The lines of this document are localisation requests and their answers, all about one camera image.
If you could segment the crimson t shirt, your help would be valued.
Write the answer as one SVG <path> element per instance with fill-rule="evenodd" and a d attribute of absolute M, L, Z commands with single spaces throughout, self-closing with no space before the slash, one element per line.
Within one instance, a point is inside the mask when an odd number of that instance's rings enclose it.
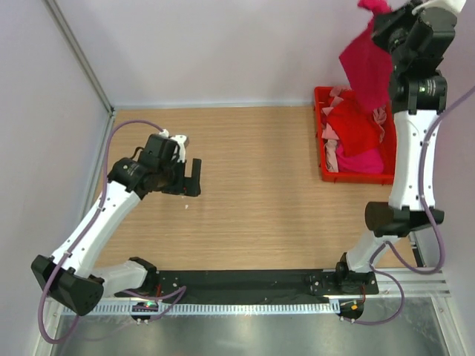
<path fill-rule="evenodd" d="M 373 17 L 339 56 L 341 66 L 360 106 L 371 112 L 390 100 L 388 85 L 393 69 L 390 54 L 373 43 L 372 33 L 377 15 L 390 13 L 386 1 L 359 1 L 358 7 L 368 10 Z"/>

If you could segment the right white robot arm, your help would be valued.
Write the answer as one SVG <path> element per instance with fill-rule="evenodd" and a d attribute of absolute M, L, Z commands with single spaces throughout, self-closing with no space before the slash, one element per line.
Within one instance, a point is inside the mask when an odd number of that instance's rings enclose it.
<path fill-rule="evenodd" d="M 435 206 L 433 162 L 439 125 L 447 113 L 448 83 L 439 71 L 455 38 L 463 1 L 360 1 L 373 17 L 340 55 L 350 87 L 365 109 L 389 105 L 396 128 L 393 187 L 387 202 L 369 202 L 367 226 L 344 253 L 332 281 L 344 294 L 374 282 L 374 265 L 409 233 L 437 228 L 445 214 Z"/>

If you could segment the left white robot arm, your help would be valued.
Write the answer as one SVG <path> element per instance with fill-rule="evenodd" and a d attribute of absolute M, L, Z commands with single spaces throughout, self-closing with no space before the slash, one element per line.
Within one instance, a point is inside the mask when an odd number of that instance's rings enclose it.
<path fill-rule="evenodd" d="M 154 133 L 137 158 L 117 161 L 94 206 L 74 232 L 52 255 L 37 256 L 32 272 L 42 291 L 75 314 L 90 313 L 103 297 L 115 294 L 152 295 L 158 285 L 157 268 L 139 257 L 107 268 L 94 265 L 120 223 L 147 194 L 197 197 L 200 195 L 200 159 L 193 159 L 185 175 L 185 135 Z"/>

